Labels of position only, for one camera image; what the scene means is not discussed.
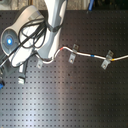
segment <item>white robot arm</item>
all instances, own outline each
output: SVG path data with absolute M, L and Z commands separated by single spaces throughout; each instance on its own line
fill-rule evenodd
M 14 24 L 3 31 L 1 47 L 7 55 L 5 60 L 9 59 L 13 67 L 22 65 L 33 52 L 47 61 L 54 58 L 67 0 L 45 0 L 45 3 L 48 21 L 34 6 L 29 6 L 23 8 Z

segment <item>black cable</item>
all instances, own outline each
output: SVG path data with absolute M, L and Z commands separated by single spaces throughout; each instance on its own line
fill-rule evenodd
M 26 34 L 24 34 L 23 31 L 24 31 L 25 28 L 31 27 L 31 26 L 37 26 L 37 25 L 38 25 L 38 27 L 36 28 L 36 30 L 35 30 L 35 32 L 34 32 L 34 35 L 33 35 L 32 37 L 27 36 Z M 32 44 L 31 46 L 29 46 L 29 47 L 25 47 L 25 46 L 22 46 L 22 47 L 25 48 L 25 49 L 29 49 L 29 48 L 32 48 L 32 47 L 33 47 L 33 48 L 40 48 L 40 47 L 43 45 L 44 40 L 45 40 L 46 28 L 47 28 L 47 27 L 46 27 L 46 23 L 45 23 L 44 18 L 32 20 L 32 21 L 26 23 L 25 25 L 23 25 L 23 26 L 21 27 L 19 33 L 18 33 L 19 42 L 22 43 L 22 42 L 20 41 L 20 33 L 22 33 L 28 40 L 29 40 L 29 39 L 33 39 L 33 44 Z M 43 39 L 41 45 L 38 46 L 38 47 L 36 47 L 35 45 L 36 45 L 37 41 L 38 41 L 42 36 L 44 36 L 44 39 Z
M 19 33 L 18 33 L 18 39 L 19 39 L 19 35 L 20 35 L 21 30 L 22 30 L 26 25 L 28 25 L 29 23 L 35 22 L 35 21 L 42 21 L 42 20 L 44 20 L 44 18 L 32 20 L 32 21 L 27 22 L 25 25 L 23 25 L 23 26 L 21 27 Z M 6 56 L 6 57 L 5 57 L 5 59 L 3 60 L 3 62 L 0 64 L 0 67 L 2 67 L 2 66 L 7 62 L 7 60 L 9 59 L 9 57 L 10 57 L 11 55 L 13 55 L 13 54 L 17 51 L 18 48 L 23 47 L 23 45 L 24 45 L 29 39 L 33 38 L 37 33 L 39 33 L 40 30 L 41 30 L 41 29 L 38 29 L 38 30 L 36 29 L 35 32 L 33 32 L 30 36 L 27 36 L 27 38 L 26 38 L 22 43 L 20 42 L 20 39 L 19 39 L 20 44 L 9 54 L 9 56 Z

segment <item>pegboard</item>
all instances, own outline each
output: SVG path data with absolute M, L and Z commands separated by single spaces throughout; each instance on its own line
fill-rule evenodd
M 17 11 L 0 12 L 0 34 Z M 84 53 L 114 57 L 128 54 L 128 11 L 67 11 L 60 46 L 80 46 Z M 3 128 L 128 128 L 128 59 L 113 62 L 106 71 L 102 60 L 63 50 L 42 69 L 37 58 L 28 61 L 25 85 L 18 72 L 5 77 L 0 90 Z

